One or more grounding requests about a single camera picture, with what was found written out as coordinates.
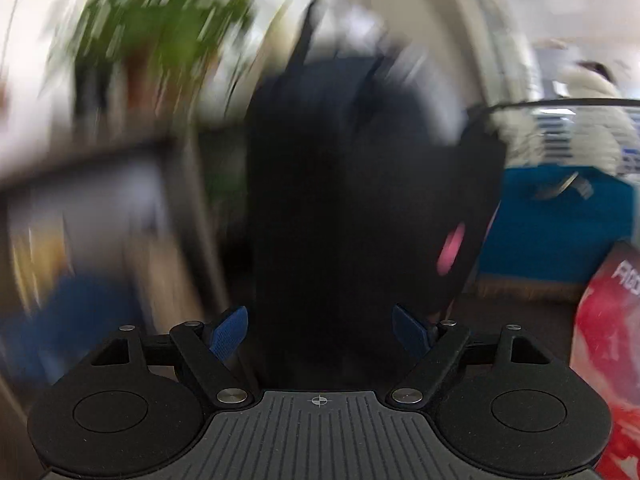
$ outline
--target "pink tag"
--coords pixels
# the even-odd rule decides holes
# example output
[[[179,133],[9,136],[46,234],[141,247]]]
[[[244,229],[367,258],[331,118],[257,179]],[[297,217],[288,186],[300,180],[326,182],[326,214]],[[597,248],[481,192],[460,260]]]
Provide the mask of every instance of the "pink tag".
[[[461,222],[458,227],[456,227],[456,230],[449,233],[449,236],[447,236],[447,239],[444,241],[444,246],[440,252],[438,263],[436,264],[439,275],[444,276],[451,270],[453,262],[456,261],[456,257],[460,251],[464,237],[465,225]]]

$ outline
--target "white jacket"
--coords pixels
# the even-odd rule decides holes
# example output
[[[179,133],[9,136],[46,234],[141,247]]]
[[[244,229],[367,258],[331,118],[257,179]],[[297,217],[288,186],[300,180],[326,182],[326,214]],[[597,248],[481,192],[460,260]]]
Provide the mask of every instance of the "white jacket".
[[[572,98],[620,98],[620,92],[600,74],[581,66],[562,70],[559,80]],[[576,107],[572,117],[572,164],[595,166],[609,174],[622,173],[625,150],[638,150],[640,137],[620,107]]]

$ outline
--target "black strap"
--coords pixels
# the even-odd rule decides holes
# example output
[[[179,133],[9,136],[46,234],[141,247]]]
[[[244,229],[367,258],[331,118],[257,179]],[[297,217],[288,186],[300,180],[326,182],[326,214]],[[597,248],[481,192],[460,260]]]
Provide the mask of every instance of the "black strap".
[[[500,110],[513,110],[516,108],[569,108],[572,106],[618,106],[640,107],[640,100],[619,98],[569,98],[569,99],[544,99],[541,101],[521,101],[519,103],[498,103],[497,105],[476,108],[469,112],[469,120],[462,133],[462,137],[470,132],[477,132],[481,126],[486,126],[488,118]]]
[[[299,70],[305,64],[306,55],[311,48],[311,39],[316,31],[317,23],[314,23],[313,14],[319,1],[320,0],[311,0],[306,8],[305,20],[300,29],[300,37],[289,58],[285,72]]]

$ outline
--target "green leaves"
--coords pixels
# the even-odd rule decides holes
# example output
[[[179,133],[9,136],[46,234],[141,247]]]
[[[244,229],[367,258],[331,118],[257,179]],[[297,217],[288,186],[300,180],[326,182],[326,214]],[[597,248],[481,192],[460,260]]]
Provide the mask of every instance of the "green leaves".
[[[88,0],[66,45],[76,62],[140,57],[179,85],[202,81],[232,29],[253,23],[253,0]]]

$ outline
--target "black backpack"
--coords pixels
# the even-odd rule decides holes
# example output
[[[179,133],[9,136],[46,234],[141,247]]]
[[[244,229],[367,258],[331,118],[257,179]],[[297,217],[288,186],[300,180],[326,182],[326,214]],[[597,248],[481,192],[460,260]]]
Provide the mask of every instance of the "black backpack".
[[[313,7],[286,70],[248,111],[254,362],[267,388],[384,388],[412,366],[392,307],[437,313],[462,291],[506,148],[483,126],[435,142],[416,97],[386,77],[393,59],[305,64]]]

